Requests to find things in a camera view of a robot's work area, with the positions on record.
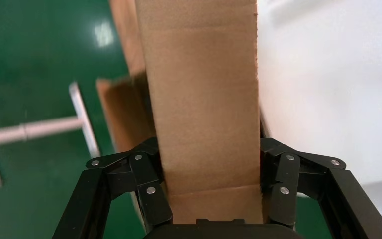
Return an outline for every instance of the cardboard box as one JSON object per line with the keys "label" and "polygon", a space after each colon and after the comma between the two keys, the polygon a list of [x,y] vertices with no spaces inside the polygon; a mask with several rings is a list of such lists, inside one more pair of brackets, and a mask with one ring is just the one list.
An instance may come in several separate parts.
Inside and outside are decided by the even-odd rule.
{"label": "cardboard box", "polygon": [[[136,4],[174,222],[261,223],[256,1]],[[97,83],[120,151],[154,135],[134,81]]]}

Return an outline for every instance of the brown cardboard sheet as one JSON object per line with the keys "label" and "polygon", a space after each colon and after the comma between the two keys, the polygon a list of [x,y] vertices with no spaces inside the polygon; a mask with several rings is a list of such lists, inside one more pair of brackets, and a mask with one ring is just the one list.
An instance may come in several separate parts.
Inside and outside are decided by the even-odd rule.
{"label": "brown cardboard sheet", "polygon": [[129,74],[140,74],[145,71],[145,65],[135,0],[110,0],[109,2]]}
{"label": "brown cardboard sheet", "polygon": [[112,141],[118,152],[131,150],[156,136],[153,119],[146,110],[148,89],[145,76],[127,77],[117,83],[96,83]]}
{"label": "brown cardboard sheet", "polygon": [[136,4],[174,222],[261,222],[256,1]]}

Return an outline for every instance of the green floor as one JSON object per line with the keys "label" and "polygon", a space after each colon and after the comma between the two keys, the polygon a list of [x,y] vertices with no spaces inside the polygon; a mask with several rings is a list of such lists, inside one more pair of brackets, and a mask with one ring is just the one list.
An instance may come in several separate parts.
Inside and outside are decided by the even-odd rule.
{"label": "green floor", "polygon": [[[113,42],[99,47],[95,27],[104,23]],[[111,154],[95,82],[127,74],[107,0],[0,0],[0,127],[74,115],[68,85],[77,81],[100,149]],[[88,159],[80,131],[0,146],[0,239],[50,238]],[[300,231],[317,238],[310,230],[323,232],[324,222],[304,220],[319,209],[301,205]],[[113,202],[105,238],[142,236],[129,197]]]}

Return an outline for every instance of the white metal stand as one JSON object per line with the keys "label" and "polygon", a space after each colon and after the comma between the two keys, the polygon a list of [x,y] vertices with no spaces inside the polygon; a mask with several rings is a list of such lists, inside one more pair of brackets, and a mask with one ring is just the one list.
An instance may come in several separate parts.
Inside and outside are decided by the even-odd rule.
{"label": "white metal stand", "polygon": [[77,83],[72,83],[69,86],[69,89],[77,116],[0,128],[0,144],[12,143],[21,140],[27,141],[34,138],[82,129],[91,157],[99,157],[100,152],[89,117],[87,116],[86,108],[84,107],[83,99],[81,98],[80,89],[78,88]]}

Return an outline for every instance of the white wall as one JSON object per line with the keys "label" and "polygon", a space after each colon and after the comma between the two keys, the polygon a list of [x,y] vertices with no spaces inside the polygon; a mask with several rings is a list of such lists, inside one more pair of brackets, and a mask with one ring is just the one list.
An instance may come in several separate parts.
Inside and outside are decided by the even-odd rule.
{"label": "white wall", "polygon": [[382,0],[259,0],[260,101],[270,136],[382,180]]}

